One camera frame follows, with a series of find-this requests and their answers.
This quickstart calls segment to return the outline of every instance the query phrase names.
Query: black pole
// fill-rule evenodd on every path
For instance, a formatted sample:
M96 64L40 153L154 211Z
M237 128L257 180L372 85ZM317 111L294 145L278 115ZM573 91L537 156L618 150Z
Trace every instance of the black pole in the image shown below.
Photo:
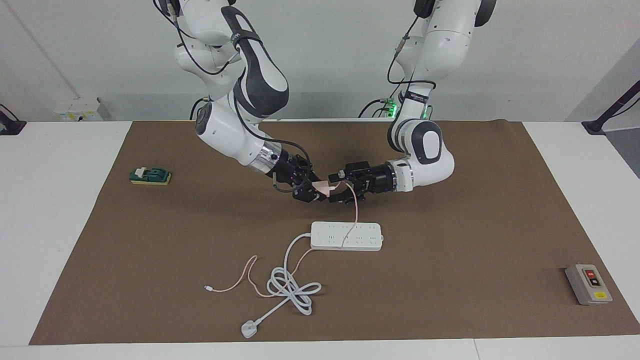
M13 121L0 111L0 124L4 125L4 130L0 131L0 135L18 135L27 122L20 120Z
M607 120L611 119L613 115L615 115L618 110L622 109L624 105L626 105L629 100L633 99L637 93L640 92L640 81L631 86L625 95L622 95L618 101L616 101L607 111L605 111L599 118L594 121L583 121L582 125L587 130L587 132L591 135L604 135L604 131L602 131L602 126Z

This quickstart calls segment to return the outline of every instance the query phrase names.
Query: brown mat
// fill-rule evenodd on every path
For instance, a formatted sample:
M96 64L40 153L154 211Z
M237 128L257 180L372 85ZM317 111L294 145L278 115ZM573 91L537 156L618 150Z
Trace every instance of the brown mat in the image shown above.
M382 251L316 251L296 279L318 281L313 315L287 304L252 341L508 338L638 334L640 325L520 123L440 123L453 176L412 193L370 195ZM267 123L303 144L323 177L351 161L398 157L388 124ZM173 172L135 186L140 166ZM240 326L280 299L238 278L253 254L264 286L289 242L353 207L304 204L199 140L190 122L134 123L31 344L244 341ZM297 259L308 248L301 240ZM594 263L614 302L578 305L563 267Z

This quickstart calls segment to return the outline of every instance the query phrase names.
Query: power strip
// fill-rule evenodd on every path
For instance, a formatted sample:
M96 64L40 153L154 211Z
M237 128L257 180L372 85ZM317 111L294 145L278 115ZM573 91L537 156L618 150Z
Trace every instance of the power strip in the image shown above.
M311 249L380 251L384 237L379 224L357 223L349 236L344 239L351 227L353 227L352 222L314 222L311 224Z

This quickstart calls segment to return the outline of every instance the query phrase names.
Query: white wall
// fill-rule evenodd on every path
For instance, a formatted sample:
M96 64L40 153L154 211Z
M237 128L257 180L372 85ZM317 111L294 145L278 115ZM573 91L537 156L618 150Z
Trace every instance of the white wall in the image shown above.
M249 16L291 85L289 105L277 115L306 118L354 117L369 100L391 92L386 69L413 19L412 4L239 0L236 6ZM34 56L25 48L34 45L5 42L3 36L0 53L7 68L48 111L53 97L75 90L100 97L117 120L183 119L205 93L199 79L175 63L175 30L151 0L0 0L0 10L3 6L40 45L40 62L46 62L44 56L55 64L49 71L60 70L53 76L56 86L40 86L25 61ZM498 0L491 21L476 31L462 68L433 93L434 116L562 121L638 39L639 24L638 0ZM3 19L0 31L24 37L15 21ZM6 53L14 55L5 59ZM401 77L399 71L394 75ZM4 88L4 72L0 80ZM50 119L42 109L5 100L4 93L0 101L28 120Z
M614 104L636 81L640 80L640 39L627 51L605 75L587 97L569 115L567 121L590 121L597 119ZM636 95L620 111L627 109L640 96ZM605 130L640 127L640 104L624 114L611 118Z

